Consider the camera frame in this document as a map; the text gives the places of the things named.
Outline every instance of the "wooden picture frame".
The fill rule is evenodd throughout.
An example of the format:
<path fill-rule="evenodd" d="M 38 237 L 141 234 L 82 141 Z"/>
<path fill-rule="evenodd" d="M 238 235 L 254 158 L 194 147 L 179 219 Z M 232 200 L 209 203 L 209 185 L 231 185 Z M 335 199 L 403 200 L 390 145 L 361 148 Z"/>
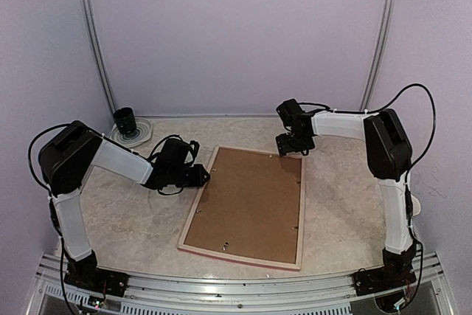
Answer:
<path fill-rule="evenodd" d="M 241 150 L 245 152 L 251 153 L 260 153 L 264 155 L 269 155 L 269 157 L 277 156 L 279 157 L 278 153 L 264 151 L 264 150 L 255 150 L 255 149 L 246 149 L 246 148 L 235 148 L 235 147 L 227 147 L 227 146 L 217 146 L 213 151 L 212 157 L 209 161 L 207 166 L 207 170 L 211 173 L 212 166 L 215 163 L 216 157 L 218 152 L 221 148 L 229 149 L 229 150 Z M 304 222 L 305 222 L 305 160 L 301 156 L 284 156 L 281 159 L 300 159 L 301 160 L 301 176 L 300 176 L 300 196 L 299 196 L 299 214 L 298 214 L 298 234 L 296 238 L 296 258 L 295 263 L 285 263 L 285 262 L 277 262 L 271 260 L 261 260 L 257 258 L 251 257 L 244 257 L 238 255 L 231 255 L 225 254 L 223 252 L 216 252 L 207 249 L 201 249 L 198 247 L 190 246 L 185 244 L 185 240 L 187 238 L 187 234 L 190 230 L 192 225 L 193 218 L 197 212 L 198 205 L 200 204 L 201 196 L 203 195 L 206 186 L 201 187 L 195 197 L 195 200 L 192 204 L 190 209 L 189 216 L 187 221 L 184 225 L 184 228 L 181 233 L 181 237 L 178 240 L 177 248 L 183 252 L 189 252 L 196 255 L 201 255 L 205 257 L 215 258 L 217 260 L 226 260 L 234 263 L 242 263 L 251 266 L 262 266 L 271 269 L 282 269 L 286 271 L 299 271 L 302 267 L 302 250 L 303 250 L 303 231 L 304 231 Z"/>

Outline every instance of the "curved metal bar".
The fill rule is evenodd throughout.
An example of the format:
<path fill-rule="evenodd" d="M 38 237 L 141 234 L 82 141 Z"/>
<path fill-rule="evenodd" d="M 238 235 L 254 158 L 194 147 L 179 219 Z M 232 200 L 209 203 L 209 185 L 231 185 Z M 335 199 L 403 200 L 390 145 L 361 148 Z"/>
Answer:
<path fill-rule="evenodd" d="M 378 79 L 378 71 L 381 67 L 382 57 L 384 56 L 384 50 L 386 46 L 386 40 L 389 34 L 390 20 L 392 19 L 394 4 L 395 0 L 385 0 L 383 3 L 381 27 L 378 32 L 374 56 L 370 65 L 369 77 L 367 79 L 367 84 L 364 90 L 364 96 L 362 97 L 362 102 L 361 106 L 359 107 L 359 111 L 365 110 L 369 106 L 370 100 L 372 99 L 375 83 Z"/>
<path fill-rule="evenodd" d="M 88 40 L 90 41 L 90 46 L 92 53 L 94 55 L 95 64 L 97 65 L 98 75 L 100 79 L 100 84 L 103 89 L 103 94 L 105 95 L 105 100 L 108 106 L 110 114 L 113 116 L 113 113 L 117 110 L 117 104 L 111 89 L 110 81 L 108 80 L 108 75 L 105 70 L 105 63 L 102 57 L 102 51 L 100 49 L 100 44 L 97 36 L 97 29 L 94 23 L 94 13 L 91 7 L 90 0 L 80 0 L 82 5 L 82 11 L 86 23 Z"/>

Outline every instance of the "black wire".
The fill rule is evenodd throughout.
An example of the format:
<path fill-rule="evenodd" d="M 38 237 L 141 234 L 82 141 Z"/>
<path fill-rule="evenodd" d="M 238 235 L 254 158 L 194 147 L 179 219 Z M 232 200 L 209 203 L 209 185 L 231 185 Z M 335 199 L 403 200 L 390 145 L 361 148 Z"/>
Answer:
<path fill-rule="evenodd" d="M 327 111 L 332 111 L 332 110 L 333 110 L 330 106 L 325 105 L 324 103 L 299 103 L 299 105 L 319 106 L 319 107 L 324 108 L 324 109 L 327 110 Z"/>
<path fill-rule="evenodd" d="M 149 157 L 147 158 L 147 160 L 148 160 L 149 162 L 153 161 L 154 158 L 156 158 L 157 154 L 156 154 L 156 155 L 153 155 L 154 152 L 156 151 L 156 149 L 157 149 L 163 142 L 165 142 L 166 140 L 168 140 L 169 138 L 178 138 L 178 139 L 180 139 L 181 141 L 183 141 L 183 139 L 182 139 L 178 134 L 171 134 L 171 135 L 169 135 L 169 136 L 166 136 L 166 137 L 162 138 L 162 139 L 159 141 L 159 143 L 157 143 L 156 145 L 154 145 L 154 148 L 153 148 L 152 151 L 150 152 Z"/>
<path fill-rule="evenodd" d="M 428 141 L 428 144 L 426 145 L 426 148 L 423 150 L 423 152 L 420 154 L 420 156 L 418 156 L 413 161 L 413 163 L 410 165 L 409 169 L 406 171 L 405 184 L 406 184 L 407 176 L 408 176 L 409 172 L 411 171 L 411 169 L 426 155 L 426 153 L 428 153 L 428 150 L 431 147 L 431 144 L 433 142 L 434 135 L 436 134 L 436 105 L 434 104 L 433 95 L 431 95 L 431 92 L 424 85 L 422 85 L 422 84 L 418 84 L 418 85 L 420 85 L 426 91 L 426 93 L 428 94 L 429 100 L 431 101 L 431 110 L 432 110 L 432 113 L 433 113 L 433 125 L 432 125 L 432 129 L 431 129 L 431 136 L 429 137 L 429 141 Z"/>
<path fill-rule="evenodd" d="M 60 243 L 62 245 L 62 252 L 60 253 L 60 266 L 59 266 L 60 287 L 62 288 L 62 295 L 64 297 L 64 302 L 66 302 L 67 308 L 69 309 L 69 311 L 72 315 L 76 315 L 75 312 L 72 310 L 72 307 L 69 304 L 69 301 L 67 300 L 66 288 L 64 287 L 63 263 L 64 263 L 64 254 L 66 253 L 66 248 L 64 247 L 64 239 L 61 238 Z"/>
<path fill-rule="evenodd" d="M 39 134 L 37 134 L 31 141 L 31 143 L 29 144 L 29 147 L 28 147 L 28 166 L 29 166 L 29 171 L 31 172 L 31 175 L 32 177 L 34 178 L 34 180 L 42 187 L 44 188 L 46 191 L 48 191 L 49 195 L 52 195 L 52 192 L 51 190 L 43 183 L 41 182 L 41 180 L 36 176 L 36 173 L 35 173 L 35 170 L 33 169 L 33 166 L 32 166 L 32 162 L 31 162 L 31 152 L 32 152 L 32 147 L 33 145 L 36 143 L 36 141 L 41 138 L 44 134 L 46 133 L 49 133 L 50 131 L 53 131 L 55 129 L 59 129 L 59 128 L 65 128 L 65 127 L 78 127 L 78 128 L 83 128 L 83 129 L 86 129 L 92 133 L 95 133 L 96 135 L 98 136 L 101 136 L 104 140 L 106 140 L 107 142 L 110 142 L 114 145 L 116 145 L 117 147 L 120 147 L 121 149 L 125 149 L 126 151 L 128 152 L 131 152 L 130 149 L 128 149 L 127 147 L 124 147 L 122 146 L 121 144 L 115 142 L 114 140 L 112 139 L 109 139 L 108 137 L 106 137 L 105 135 L 102 135 L 100 133 L 98 133 L 96 130 L 94 130 L 93 128 L 90 128 L 86 125 L 80 125 L 78 123 L 61 123 L 59 125 L 54 125 L 52 127 L 49 127 L 47 129 L 45 129 L 44 131 L 40 132 Z"/>
<path fill-rule="evenodd" d="M 184 190 L 183 187 L 180 187 L 180 190 L 178 192 L 172 192 L 172 193 L 166 193 L 166 192 L 162 192 L 161 190 L 157 190 L 157 193 L 159 195 L 178 195 L 180 192 L 182 192 Z"/>
<path fill-rule="evenodd" d="M 365 112 L 365 111 L 363 112 L 363 111 L 338 111 L 338 110 L 333 110 L 330 106 L 325 105 L 323 103 L 300 103 L 300 105 L 320 106 L 320 107 L 323 107 L 326 111 L 337 113 L 337 114 L 377 114 L 377 113 L 383 111 L 384 109 L 390 107 L 396 100 L 398 100 L 398 98 L 406 90 L 411 89 L 411 88 L 415 88 L 415 87 L 423 89 L 428 95 L 429 101 L 431 102 L 431 110 L 432 110 L 432 114 L 433 114 L 433 126 L 432 126 L 432 129 L 431 129 L 431 136 L 429 137 L 428 144 L 426 145 L 423 152 L 413 161 L 413 163 L 410 165 L 410 167 L 408 168 L 408 170 L 405 173 L 405 184 L 406 184 L 408 174 L 410 173 L 411 169 L 426 155 L 426 153 L 428 153 L 429 148 L 431 147 L 431 144 L 433 142 L 434 135 L 436 134 L 436 105 L 434 104 L 433 95 L 431 94 L 431 92 L 429 91 L 429 89 L 426 86 L 424 86 L 421 83 L 411 83 L 411 84 L 405 86 L 404 88 L 402 88 L 386 105 L 383 105 L 380 108 L 377 108 L 377 109 L 372 110 L 372 111 L 367 111 L 367 112 Z"/>
<path fill-rule="evenodd" d="M 418 289 L 420 289 L 420 284 L 421 284 L 421 277 L 423 276 L 423 257 L 424 257 L 424 246 L 421 241 L 419 241 L 416 237 L 414 238 L 414 242 L 420 245 L 421 247 L 421 258 L 420 258 L 420 274 L 418 275 L 418 281 L 416 284 L 416 288 L 414 289 L 414 293 L 411 299 L 408 300 L 408 302 L 403 306 L 400 311 L 405 310 L 408 308 L 412 303 L 414 298 L 416 297 L 416 294 L 418 294 Z"/>

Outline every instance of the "lavender wall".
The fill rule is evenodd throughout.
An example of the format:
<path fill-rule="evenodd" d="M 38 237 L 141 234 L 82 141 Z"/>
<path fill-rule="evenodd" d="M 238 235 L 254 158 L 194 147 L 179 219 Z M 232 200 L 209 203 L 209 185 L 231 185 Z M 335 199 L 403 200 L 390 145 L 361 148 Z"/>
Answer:
<path fill-rule="evenodd" d="M 0 14 L 0 313 L 15 315 L 58 242 L 28 144 L 59 122 L 110 122 L 79 0 L 0 0 Z"/>
<path fill-rule="evenodd" d="M 415 218 L 421 238 L 437 250 L 461 314 L 472 314 L 472 0 L 396 0 L 371 108 L 402 86 L 425 83 L 437 104 L 437 136 L 414 169 Z M 431 131 L 420 91 L 395 105 L 415 156 Z"/>
<path fill-rule="evenodd" d="M 138 114 L 358 108 L 384 0 L 92 0 L 111 84 Z"/>

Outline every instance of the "marble countertop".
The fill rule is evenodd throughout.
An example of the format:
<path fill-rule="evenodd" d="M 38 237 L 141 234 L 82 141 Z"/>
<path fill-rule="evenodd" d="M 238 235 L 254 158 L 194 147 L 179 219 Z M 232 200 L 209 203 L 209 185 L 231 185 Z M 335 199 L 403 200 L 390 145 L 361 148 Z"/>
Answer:
<path fill-rule="evenodd" d="M 152 140 L 136 148 L 147 156 L 169 134 L 201 148 L 206 165 L 216 145 L 277 152 L 278 118 L 151 119 Z M 382 264 L 384 206 L 367 168 L 363 142 L 316 137 L 306 159 L 305 233 L 301 271 L 245 266 L 177 250 L 196 189 L 163 196 L 99 168 L 82 194 L 83 218 L 99 266 L 179 277 L 243 279 L 352 271 Z"/>

